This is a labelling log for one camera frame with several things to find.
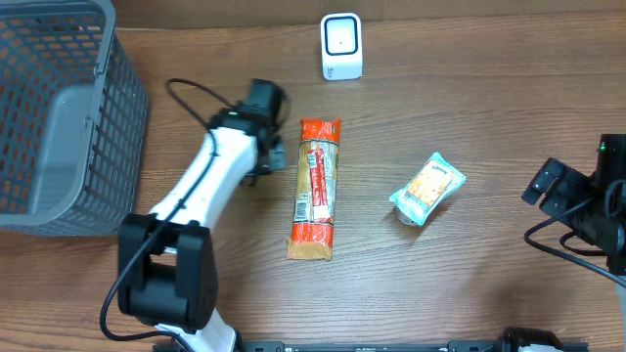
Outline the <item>orange spaghetti package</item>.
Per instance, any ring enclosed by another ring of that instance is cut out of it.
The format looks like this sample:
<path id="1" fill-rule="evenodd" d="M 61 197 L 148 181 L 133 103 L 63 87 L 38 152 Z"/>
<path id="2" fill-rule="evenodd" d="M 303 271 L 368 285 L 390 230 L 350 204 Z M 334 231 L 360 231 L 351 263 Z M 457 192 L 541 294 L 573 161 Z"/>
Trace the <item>orange spaghetti package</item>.
<path id="1" fill-rule="evenodd" d="M 337 164 L 341 121 L 303 119 L 287 258 L 333 256 Z"/>

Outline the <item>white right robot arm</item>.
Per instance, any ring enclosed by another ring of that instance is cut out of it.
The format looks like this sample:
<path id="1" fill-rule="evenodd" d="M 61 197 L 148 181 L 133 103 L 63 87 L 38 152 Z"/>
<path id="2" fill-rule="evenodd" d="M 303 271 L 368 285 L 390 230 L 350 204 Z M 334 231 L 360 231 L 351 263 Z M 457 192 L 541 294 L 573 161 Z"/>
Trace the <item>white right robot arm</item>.
<path id="1" fill-rule="evenodd" d="M 549 158 L 521 199 L 538 204 L 549 219 L 524 235 L 544 252 L 579 265 L 625 287 L 625 136 L 603 134 L 596 170 L 589 176 Z M 531 239 L 556 222 L 569 228 L 558 250 Z"/>

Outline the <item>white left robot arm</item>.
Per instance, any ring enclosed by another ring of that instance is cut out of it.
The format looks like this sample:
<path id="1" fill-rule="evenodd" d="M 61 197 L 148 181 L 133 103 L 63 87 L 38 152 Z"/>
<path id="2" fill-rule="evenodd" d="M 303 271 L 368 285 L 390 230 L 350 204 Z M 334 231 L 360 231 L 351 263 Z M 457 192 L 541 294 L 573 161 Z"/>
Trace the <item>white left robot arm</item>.
<path id="1" fill-rule="evenodd" d="M 244 100 L 200 121 L 201 149 L 175 187 L 147 214 L 128 214 L 117 230 L 118 275 L 103 302 L 100 328 L 113 301 L 150 331 L 128 340 L 170 338 L 165 351 L 240 351 L 241 335 L 216 310 L 218 279 L 211 240 L 224 207 L 242 183 L 286 166 L 279 130 L 288 99 L 276 83 L 253 79 Z"/>

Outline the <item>orange Kleenex tissue pack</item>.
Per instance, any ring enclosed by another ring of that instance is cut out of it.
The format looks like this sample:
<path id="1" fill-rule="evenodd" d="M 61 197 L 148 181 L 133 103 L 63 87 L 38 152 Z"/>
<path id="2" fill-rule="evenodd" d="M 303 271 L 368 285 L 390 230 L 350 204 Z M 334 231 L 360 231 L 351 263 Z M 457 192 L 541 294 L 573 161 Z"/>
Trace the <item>orange Kleenex tissue pack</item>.
<path id="1" fill-rule="evenodd" d="M 439 162 L 430 160 L 409 183 L 406 193 L 427 206 L 433 206 L 453 178 L 451 171 Z"/>

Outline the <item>green lid jar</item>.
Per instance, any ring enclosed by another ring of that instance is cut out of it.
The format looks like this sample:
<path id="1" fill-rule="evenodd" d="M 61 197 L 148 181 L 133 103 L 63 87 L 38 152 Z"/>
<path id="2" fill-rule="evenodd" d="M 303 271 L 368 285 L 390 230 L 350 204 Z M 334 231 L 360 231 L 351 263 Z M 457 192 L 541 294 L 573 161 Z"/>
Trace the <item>green lid jar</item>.
<path id="1" fill-rule="evenodd" d="M 407 226 L 418 226 L 418 223 L 413 221 L 408 215 L 403 213 L 397 206 L 394 207 L 394 213 L 397 219 Z"/>

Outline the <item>teal wet wipes pack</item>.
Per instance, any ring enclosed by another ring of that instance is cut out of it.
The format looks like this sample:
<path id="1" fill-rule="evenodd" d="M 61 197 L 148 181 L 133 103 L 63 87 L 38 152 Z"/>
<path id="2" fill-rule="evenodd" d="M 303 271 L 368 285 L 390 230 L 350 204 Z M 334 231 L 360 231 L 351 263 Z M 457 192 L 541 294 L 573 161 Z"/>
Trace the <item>teal wet wipes pack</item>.
<path id="1" fill-rule="evenodd" d="M 412 178 L 412 180 L 402 189 L 395 192 L 393 195 L 389 197 L 389 201 L 394 204 L 394 207 L 397 206 L 403 213 L 408 215 L 413 221 L 418 223 L 418 226 L 422 226 L 431 212 L 436 208 L 436 206 L 450 195 L 455 193 L 459 188 L 461 188 L 467 177 L 459 171 L 456 167 L 446 161 L 440 153 L 433 153 L 431 157 L 425 162 L 433 160 L 442 164 L 445 168 L 451 171 L 454 174 L 454 178 L 451 183 L 445 189 L 443 195 L 434 203 L 433 206 L 427 206 L 425 203 L 416 200 L 415 198 L 409 197 L 406 193 L 409 183 L 417 176 L 417 174 Z"/>

